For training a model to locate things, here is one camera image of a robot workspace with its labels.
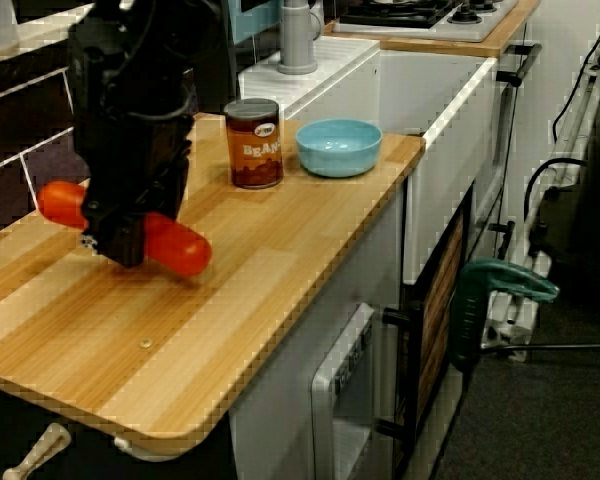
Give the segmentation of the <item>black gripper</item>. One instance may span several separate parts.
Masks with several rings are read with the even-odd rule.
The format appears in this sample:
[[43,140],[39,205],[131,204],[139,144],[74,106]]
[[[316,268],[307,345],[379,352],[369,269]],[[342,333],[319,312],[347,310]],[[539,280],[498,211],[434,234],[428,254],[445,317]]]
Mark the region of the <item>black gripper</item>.
[[91,179],[82,213],[82,244],[133,268],[144,261],[144,217],[158,212],[176,220],[188,177],[188,114],[167,120],[77,114],[77,154]]

